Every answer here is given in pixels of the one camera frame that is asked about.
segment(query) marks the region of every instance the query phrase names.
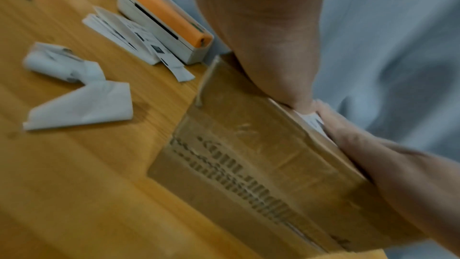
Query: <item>brown cardboard box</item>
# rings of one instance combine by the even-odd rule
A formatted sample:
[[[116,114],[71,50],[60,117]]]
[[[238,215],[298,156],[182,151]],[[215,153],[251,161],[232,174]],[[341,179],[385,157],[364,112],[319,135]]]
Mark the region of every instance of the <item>brown cardboard box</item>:
[[[335,145],[217,57],[149,176],[264,258],[416,241]]]

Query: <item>orange and white label printer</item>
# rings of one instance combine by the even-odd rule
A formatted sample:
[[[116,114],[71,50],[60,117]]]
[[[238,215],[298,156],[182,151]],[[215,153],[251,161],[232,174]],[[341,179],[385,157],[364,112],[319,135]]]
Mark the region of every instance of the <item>orange and white label printer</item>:
[[[172,0],[118,0],[118,9],[150,30],[185,64],[201,62],[213,35]]]

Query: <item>human arm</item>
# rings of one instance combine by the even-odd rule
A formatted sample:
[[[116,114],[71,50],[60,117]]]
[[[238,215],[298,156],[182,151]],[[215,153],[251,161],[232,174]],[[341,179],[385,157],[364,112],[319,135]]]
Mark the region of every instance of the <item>human arm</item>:
[[[298,112],[312,111],[322,0],[196,2],[262,91]]]
[[[460,163],[362,131],[316,102],[325,130],[404,218],[460,256]]]

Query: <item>orange printer lid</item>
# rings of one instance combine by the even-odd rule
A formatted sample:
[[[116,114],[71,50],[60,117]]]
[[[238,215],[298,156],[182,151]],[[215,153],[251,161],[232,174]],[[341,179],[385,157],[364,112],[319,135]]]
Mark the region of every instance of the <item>orange printer lid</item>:
[[[136,1],[192,46],[206,47],[212,41],[213,36],[171,0]]]

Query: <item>wooden tabletop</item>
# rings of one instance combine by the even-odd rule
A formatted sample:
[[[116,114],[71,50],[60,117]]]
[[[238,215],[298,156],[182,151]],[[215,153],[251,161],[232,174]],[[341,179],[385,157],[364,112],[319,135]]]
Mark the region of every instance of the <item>wooden tabletop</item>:
[[[146,177],[195,96],[81,23],[116,0],[0,0],[0,254],[2,258],[259,258]],[[128,82],[131,121],[24,132],[29,110],[80,88],[29,72],[34,42],[97,61],[108,80]],[[385,258],[377,251],[338,258]]]

